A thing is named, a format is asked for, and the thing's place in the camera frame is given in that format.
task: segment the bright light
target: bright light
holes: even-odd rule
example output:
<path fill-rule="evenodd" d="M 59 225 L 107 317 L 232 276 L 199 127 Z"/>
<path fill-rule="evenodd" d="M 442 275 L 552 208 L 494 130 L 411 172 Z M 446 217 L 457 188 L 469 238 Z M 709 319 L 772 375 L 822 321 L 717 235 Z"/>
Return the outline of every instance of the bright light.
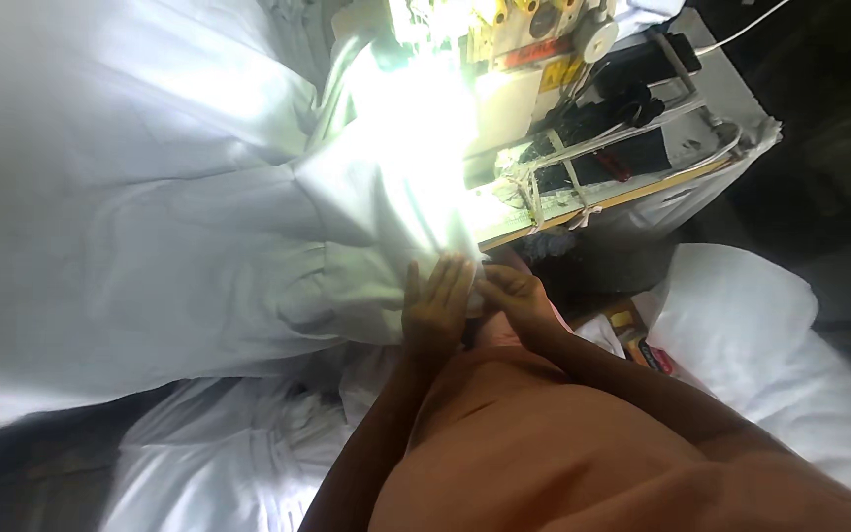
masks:
<path fill-rule="evenodd" d="M 450 54 L 421 54 L 384 72 L 369 48 L 351 67 L 358 121 L 370 132 L 391 202 L 410 219 L 424 249 L 461 247 L 458 204 L 464 194 L 462 159 L 478 134 L 475 96 Z"/>

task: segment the electrical cord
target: electrical cord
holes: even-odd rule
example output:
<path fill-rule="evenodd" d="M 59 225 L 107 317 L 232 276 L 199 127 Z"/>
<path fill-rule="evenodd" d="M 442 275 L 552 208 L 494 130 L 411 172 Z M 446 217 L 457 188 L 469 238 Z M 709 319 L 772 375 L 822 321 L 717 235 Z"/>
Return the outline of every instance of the electrical cord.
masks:
<path fill-rule="evenodd" d="M 755 20 L 755 21 L 751 22 L 749 25 L 747 25 L 747 28 L 745 28 L 744 30 L 740 30 L 739 32 L 737 32 L 737 33 L 735 33 L 734 35 L 732 35 L 732 36 L 728 37 L 727 39 L 724 39 L 724 40 L 723 40 L 723 41 L 721 41 L 721 42 L 715 42 L 714 44 L 711 44 L 710 46 L 703 46 L 703 47 L 701 47 L 701 48 L 695 48 L 695 55 L 697 55 L 697 56 L 703 56 L 704 54 L 706 54 L 706 53 L 708 53 L 708 52 L 710 52 L 710 51 L 717 50 L 718 48 L 720 48 L 720 47 L 724 46 L 724 45 L 725 45 L 725 44 L 727 44 L 728 42 L 734 41 L 735 39 L 737 39 L 738 37 L 740 37 L 741 35 L 743 35 L 745 32 L 747 32 L 747 30 L 750 30 L 751 28 L 753 28 L 754 26 L 756 26 L 757 24 L 759 24 L 759 23 L 760 23 L 760 21 L 762 21 L 762 20 L 764 20 L 765 18 L 767 18 L 767 17 L 771 16 L 771 14 L 773 14 L 775 10 L 777 10 L 777 9 L 779 9 L 780 7 L 784 6 L 784 4 L 786 4 L 786 2 L 789 2 L 789 0 L 780 0 L 780 3 L 779 3 L 779 4 L 777 4 L 776 6 L 771 7 L 771 8 L 770 8 L 770 9 L 769 9 L 766 13 L 764 13 L 763 15 L 761 15 L 760 17 L 758 17 L 758 18 L 757 18 L 757 20 Z"/>

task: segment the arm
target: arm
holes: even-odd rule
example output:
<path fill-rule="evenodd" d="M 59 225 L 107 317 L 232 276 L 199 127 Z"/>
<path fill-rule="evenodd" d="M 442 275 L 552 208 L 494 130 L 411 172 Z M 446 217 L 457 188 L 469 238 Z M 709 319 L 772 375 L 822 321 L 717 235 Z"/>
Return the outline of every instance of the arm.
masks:
<path fill-rule="evenodd" d="M 666 425 L 713 460 L 751 451 L 789 453 L 768 433 L 717 399 L 652 369 L 633 364 L 567 332 L 540 280 L 505 266 L 486 266 L 476 288 L 508 316 L 530 351 L 571 380 L 614 395 Z"/>
<path fill-rule="evenodd" d="M 409 434 L 432 381 L 458 349 L 475 267 L 442 257 L 420 294 L 409 265 L 403 307 L 403 359 L 324 478 L 302 532 L 365 531 L 386 478 L 406 454 Z"/>

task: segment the person's right hand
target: person's right hand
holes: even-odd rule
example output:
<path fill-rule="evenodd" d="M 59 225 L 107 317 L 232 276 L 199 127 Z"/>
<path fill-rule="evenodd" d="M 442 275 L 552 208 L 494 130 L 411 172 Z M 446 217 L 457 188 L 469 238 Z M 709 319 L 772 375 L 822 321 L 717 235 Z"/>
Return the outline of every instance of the person's right hand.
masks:
<path fill-rule="evenodd" d="M 566 333 L 540 279 L 497 264 L 485 265 L 484 272 L 487 280 L 478 280 L 475 289 L 504 311 L 527 349 L 536 351 L 554 335 Z"/>

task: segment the white cloth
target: white cloth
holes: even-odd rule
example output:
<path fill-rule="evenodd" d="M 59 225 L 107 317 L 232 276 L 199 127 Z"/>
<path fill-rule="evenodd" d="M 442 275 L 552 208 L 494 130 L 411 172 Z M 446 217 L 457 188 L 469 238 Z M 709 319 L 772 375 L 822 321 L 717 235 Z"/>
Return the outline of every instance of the white cloth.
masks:
<path fill-rule="evenodd" d="M 422 116 L 305 153 L 319 24 L 294 0 L 0 2 L 0 425 L 397 343 L 408 260 L 478 256 L 454 200 L 420 200 L 455 175 L 384 156 Z"/>
<path fill-rule="evenodd" d="M 744 250 L 682 244 L 662 289 L 648 343 L 851 489 L 851 364 L 810 330 L 810 285 Z"/>
<path fill-rule="evenodd" d="M 290 377 L 189 381 L 120 446 L 102 532 L 294 532 L 350 428 Z"/>
<path fill-rule="evenodd" d="M 620 25 L 617 41 L 677 16 L 684 5 L 685 0 L 617 0 L 613 17 Z"/>
<path fill-rule="evenodd" d="M 609 318 L 604 314 L 600 314 L 584 323 L 576 331 L 573 331 L 573 333 L 592 344 L 602 347 L 621 359 L 626 358 L 626 351 L 623 350 L 620 339 L 613 332 L 613 325 L 609 323 Z"/>

